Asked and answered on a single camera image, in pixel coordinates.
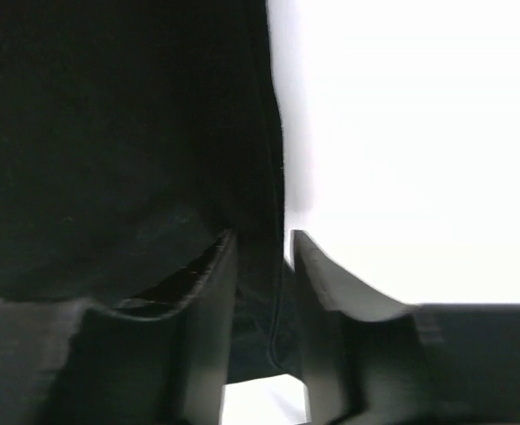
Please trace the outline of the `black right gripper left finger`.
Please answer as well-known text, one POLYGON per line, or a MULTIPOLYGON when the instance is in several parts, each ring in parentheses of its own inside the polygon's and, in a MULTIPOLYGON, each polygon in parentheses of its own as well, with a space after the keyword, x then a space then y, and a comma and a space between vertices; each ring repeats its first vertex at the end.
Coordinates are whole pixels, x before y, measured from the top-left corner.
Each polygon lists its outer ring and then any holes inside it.
POLYGON ((216 424, 237 286, 237 237, 225 233, 176 312, 92 307, 42 412, 44 424, 216 424))

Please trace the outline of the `black t shirt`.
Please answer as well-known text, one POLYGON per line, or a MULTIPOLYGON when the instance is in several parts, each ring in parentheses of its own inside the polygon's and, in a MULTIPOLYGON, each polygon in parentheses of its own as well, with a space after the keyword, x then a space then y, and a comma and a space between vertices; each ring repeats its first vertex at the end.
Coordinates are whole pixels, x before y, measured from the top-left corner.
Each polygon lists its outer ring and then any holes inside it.
POLYGON ((263 1, 0 1, 0 298, 117 305, 238 237, 229 380, 300 374, 263 1))

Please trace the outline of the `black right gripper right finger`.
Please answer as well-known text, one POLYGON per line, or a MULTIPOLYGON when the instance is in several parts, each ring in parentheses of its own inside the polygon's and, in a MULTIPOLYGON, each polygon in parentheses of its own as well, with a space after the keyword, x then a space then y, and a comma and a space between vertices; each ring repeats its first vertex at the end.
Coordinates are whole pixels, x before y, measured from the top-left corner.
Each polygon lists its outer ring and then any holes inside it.
POLYGON ((520 424, 520 305, 407 305, 291 234, 314 424, 520 424))

